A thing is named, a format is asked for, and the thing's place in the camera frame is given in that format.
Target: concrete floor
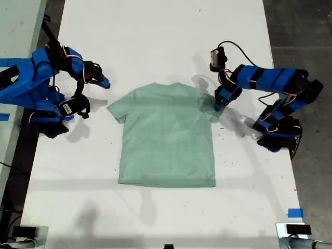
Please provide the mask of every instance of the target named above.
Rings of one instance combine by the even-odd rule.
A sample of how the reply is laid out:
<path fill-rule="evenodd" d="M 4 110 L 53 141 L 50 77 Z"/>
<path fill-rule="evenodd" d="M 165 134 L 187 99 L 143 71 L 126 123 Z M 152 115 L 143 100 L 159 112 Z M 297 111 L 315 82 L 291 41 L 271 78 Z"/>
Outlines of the concrete floor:
<path fill-rule="evenodd" d="M 332 242 L 332 1 L 264 0 L 264 6 L 274 66 L 306 69 L 324 84 L 319 98 L 294 114 L 303 138 L 293 170 L 313 238 Z"/>

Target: t-shirt sleeve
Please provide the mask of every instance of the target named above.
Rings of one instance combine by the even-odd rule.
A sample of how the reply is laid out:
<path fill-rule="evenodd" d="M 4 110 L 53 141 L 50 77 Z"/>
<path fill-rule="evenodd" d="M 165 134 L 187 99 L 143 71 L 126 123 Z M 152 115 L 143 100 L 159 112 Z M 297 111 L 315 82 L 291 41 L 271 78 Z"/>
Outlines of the t-shirt sleeve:
<path fill-rule="evenodd" d="M 109 105 L 107 109 L 119 123 L 124 123 L 126 117 L 132 113 L 134 107 L 134 93 L 130 92 Z"/>

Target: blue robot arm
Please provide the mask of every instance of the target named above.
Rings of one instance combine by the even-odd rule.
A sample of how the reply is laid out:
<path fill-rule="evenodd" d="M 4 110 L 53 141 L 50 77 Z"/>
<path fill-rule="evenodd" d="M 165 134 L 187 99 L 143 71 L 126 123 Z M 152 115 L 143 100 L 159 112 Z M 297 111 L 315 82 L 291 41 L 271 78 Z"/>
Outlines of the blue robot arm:
<path fill-rule="evenodd" d="M 40 132 L 55 137 L 68 131 L 62 125 L 63 120 L 73 119 L 75 113 L 89 117 L 90 103 L 82 94 L 85 84 L 109 89 L 110 83 L 98 64 L 84 61 L 70 47 L 62 47 L 45 21 L 42 28 L 50 42 L 34 51 L 30 59 L 0 59 L 0 66 L 10 66 L 0 72 L 0 103 L 30 108 L 29 122 L 35 123 Z M 77 81 L 77 89 L 68 100 L 54 83 L 59 71 L 68 72 Z"/>
<path fill-rule="evenodd" d="M 226 62 L 223 47 L 218 46 L 211 51 L 210 70 L 218 72 L 220 82 L 215 91 L 215 109 L 220 110 L 238 98 L 242 89 L 279 93 L 281 98 L 273 105 L 266 105 L 253 128 L 264 134 L 257 141 L 259 145 L 272 152 L 286 147 L 293 157 L 301 140 L 302 127 L 299 120 L 289 115 L 315 101 L 323 89 L 322 83 L 318 80 L 309 81 L 305 70 L 240 65 L 231 72 L 226 69 Z"/>

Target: white table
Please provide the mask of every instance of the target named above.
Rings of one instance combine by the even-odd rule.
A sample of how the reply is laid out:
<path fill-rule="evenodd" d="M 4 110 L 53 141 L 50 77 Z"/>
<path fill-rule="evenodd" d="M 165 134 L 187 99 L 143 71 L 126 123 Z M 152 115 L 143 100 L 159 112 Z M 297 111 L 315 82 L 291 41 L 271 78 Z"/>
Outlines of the white table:
<path fill-rule="evenodd" d="M 66 0 L 59 41 L 99 63 L 112 86 L 86 86 L 90 118 L 39 138 L 22 223 L 49 227 L 46 248 L 279 247 L 275 223 L 288 222 L 287 209 L 299 203 L 288 151 L 258 146 L 243 124 L 263 110 L 263 92 L 244 91 L 212 126 L 215 188 L 117 184 L 123 126 L 107 104 L 153 82 L 208 84 L 212 94 L 210 50 L 225 39 L 272 67 L 261 0 Z M 248 64 L 234 46 L 225 49 L 231 70 Z M 76 88 L 65 73 L 56 83 L 68 95 Z"/>

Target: light green t-shirt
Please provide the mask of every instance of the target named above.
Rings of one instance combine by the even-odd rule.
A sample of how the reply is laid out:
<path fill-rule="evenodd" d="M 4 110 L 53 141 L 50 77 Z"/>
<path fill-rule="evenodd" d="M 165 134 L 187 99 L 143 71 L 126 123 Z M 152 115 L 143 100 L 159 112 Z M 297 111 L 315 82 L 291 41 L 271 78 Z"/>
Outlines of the light green t-shirt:
<path fill-rule="evenodd" d="M 211 122 L 221 112 L 196 88 L 153 83 L 108 106 L 124 123 L 119 183 L 164 188 L 214 187 Z"/>

